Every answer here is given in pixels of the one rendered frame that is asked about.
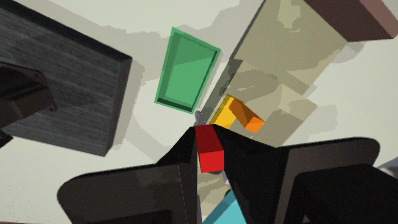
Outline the beige ramp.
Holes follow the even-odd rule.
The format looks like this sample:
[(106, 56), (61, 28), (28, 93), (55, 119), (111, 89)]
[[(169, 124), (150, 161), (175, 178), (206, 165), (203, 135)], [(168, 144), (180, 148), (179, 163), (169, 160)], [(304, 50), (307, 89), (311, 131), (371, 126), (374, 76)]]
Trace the beige ramp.
[[(398, 19), (382, 0), (264, 0), (201, 110), (209, 124), (227, 94), (264, 123), (254, 133), (236, 118), (229, 130), (280, 147), (318, 107), (303, 97), (348, 42), (394, 39)], [(230, 184), (201, 173), (197, 194), (209, 216)]]

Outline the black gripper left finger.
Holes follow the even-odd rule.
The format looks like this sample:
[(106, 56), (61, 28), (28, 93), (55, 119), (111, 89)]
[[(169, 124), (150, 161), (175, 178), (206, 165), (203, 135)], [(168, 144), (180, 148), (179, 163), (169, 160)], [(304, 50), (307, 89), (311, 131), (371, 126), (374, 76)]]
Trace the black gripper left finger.
[(176, 224), (197, 224), (195, 127), (156, 163), (79, 175), (60, 186), (57, 199), (72, 224), (162, 210)]

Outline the red-headed pin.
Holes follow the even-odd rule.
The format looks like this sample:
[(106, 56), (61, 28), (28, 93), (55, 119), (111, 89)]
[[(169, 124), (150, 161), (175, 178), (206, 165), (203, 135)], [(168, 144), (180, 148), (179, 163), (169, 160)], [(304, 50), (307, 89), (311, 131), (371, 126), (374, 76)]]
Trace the red-headed pin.
[(224, 149), (211, 124), (205, 125), (200, 111), (194, 113), (201, 173), (224, 170)]

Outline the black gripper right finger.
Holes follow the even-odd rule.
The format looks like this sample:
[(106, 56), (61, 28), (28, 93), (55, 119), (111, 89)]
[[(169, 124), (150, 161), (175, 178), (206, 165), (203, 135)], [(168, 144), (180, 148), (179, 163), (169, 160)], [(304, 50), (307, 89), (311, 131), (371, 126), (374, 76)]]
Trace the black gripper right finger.
[(377, 140), (362, 136), (275, 148), (211, 125), (224, 149), (224, 171), (246, 224), (283, 224), (298, 174), (373, 166), (381, 149)]

